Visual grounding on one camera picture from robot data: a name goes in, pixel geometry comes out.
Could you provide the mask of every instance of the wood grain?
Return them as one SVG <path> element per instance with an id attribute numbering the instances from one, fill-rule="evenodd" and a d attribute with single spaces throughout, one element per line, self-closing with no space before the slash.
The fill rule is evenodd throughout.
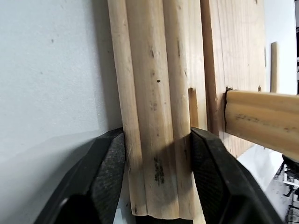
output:
<path id="1" fill-rule="evenodd" d="M 228 133 L 299 160 L 299 97 L 228 91 Z"/>
<path id="2" fill-rule="evenodd" d="M 238 157 L 251 142 L 225 132 L 227 88 L 265 86 L 263 0 L 201 0 L 208 130 Z"/>
<path id="3" fill-rule="evenodd" d="M 108 3 L 132 213 L 204 223 L 189 152 L 189 87 L 206 129 L 199 0 Z"/>
<path id="4" fill-rule="evenodd" d="M 179 218 L 163 4 L 162 0 L 126 3 L 147 213 Z"/>
<path id="5" fill-rule="evenodd" d="M 132 212 L 147 215 L 135 83 L 125 0 L 108 0 L 114 60 L 126 137 L 128 180 Z"/>
<path id="6" fill-rule="evenodd" d="M 206 117 L 206 85 L 204 52 L 202 40 L 202 25 L 200 0 L 184 1 L 188 5 L 188 12 L 185 22 L 185 45 L 186 45 L 186 75 L 188 78 L 188 88 L 192 88 L 196 94 L 197 105 L 195 102 L 193 108 L 197 108 L 198 127 L 207 130 Z"/>
<path id="7" fill-rule="evenodd" d="M 164 0 L 164 22 L 171 97 L 179 216 L 194 218 L 195 195 L 190 160 L 190 117 L 186 75 L 185 21 L 188 2 Z"/>

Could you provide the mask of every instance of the wooden trim piece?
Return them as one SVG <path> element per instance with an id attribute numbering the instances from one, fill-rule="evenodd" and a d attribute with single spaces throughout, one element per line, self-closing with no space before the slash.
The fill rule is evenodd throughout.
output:
<path id="1" fill-rule="evenodd" d="M 147 213 L 156 218 L 175 219 L 179 218 L 178 186 L 163 2 L 126 0 L 126 6 Z"/>
<path id="2" fill-rule="evenodd" d="M 226 131 L 299 160 L 299 97 L 228 91 Z"/>
<path id="3" fill-rule="evenodd" d="M 271 44 L 271 92 L 278 91 L 279 79 L 279 45 L 277 42 Z"/>
<path id="4" fill-rule="evenodd" d="M 145 216 L 146 196 L 126 3 L 125 0 L 108 0 L 108 6 L 122 124 L 126 136 L 129 191 L 134 192 L 130 194 L 131 208 L 133 214 Z"/>
<path id="5" fill-rule="evenodd" d="M 195 194 L 193 191 L 190 159 L 190 117 L 186 74 L 186 20 L 188 1 L 164 0 L 164 22 L 171 97 L 174 149 L 178 183 L 179 216 L 194 219 Z"/>

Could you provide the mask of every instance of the wooden molding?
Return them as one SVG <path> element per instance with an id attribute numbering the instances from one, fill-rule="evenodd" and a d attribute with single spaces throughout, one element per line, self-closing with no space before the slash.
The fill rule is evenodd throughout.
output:
<path id="1" fill-rule="evenodd" d="M 299 160 L 299 97 L 228 91 L 226 132 Z"/>

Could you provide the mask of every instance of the dark mark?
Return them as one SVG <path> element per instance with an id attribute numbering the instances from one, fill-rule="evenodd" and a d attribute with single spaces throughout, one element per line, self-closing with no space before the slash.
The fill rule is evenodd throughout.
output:
<path id="1" fill-rule="evenodd" d="M 150 55 L 152 58 L 155 58 L 154 51 L 153 51 L 153 46 L 152 46 L 152 45 L 150 46 L 149 55 Z"/>
<path id="2" fill-rule="evenodd" d="M 248 121 L 253 121 L 255 123 L 258 123 L 260 120 L 257 119 L 257 118 L 254 118 L 254 117 L 249 117 L 247 115 L 244 115 L 244 114 L 237 114 L 236 115 L 236 119 L 239 120 L 239 119 L 242 119 L 242 120 L 248 120 Z"/>
<path id="3" fill-rule="evenodd" d="M 177 40 L 177 46 L 178 46 L 178 57 L 181 57 L 181 50 L 179 47 L 179 40 Z"/>
<path id="4" fill-rule="evenodd" d="M 158 104 L 157 103 L 150 103 L 150 109 L 153 110 L 153 111 L 156 111 L 157 110 L 157 106 Z"/>
<path id="5" fill-rule="evenodd" d="M 155 181 L 158 182 L 158 186 L 160 186 L 160 184 L 164 183 L 164 171 L 163 171 L 163 166 L 162 166 L 162 162 L 160 159 L 158 159 L 157 157 L 154 157 L 154 161 L 155 161 Z"/>
<path id="6" fill-rule="evenodd" d="M 188 156 L 187 156 L 187 149 L 184 150 L 184 153 L 185 153 L 185 158 L 186 160 L 188 159 Z"/>

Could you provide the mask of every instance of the gray wall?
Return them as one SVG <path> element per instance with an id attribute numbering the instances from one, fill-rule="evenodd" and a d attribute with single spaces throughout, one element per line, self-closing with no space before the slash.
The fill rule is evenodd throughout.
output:
<path id="1" fill-rule="evenodd" d="M 107 1 L 0 0 L 0 223 L 29 224 L 121 126 Z"/>

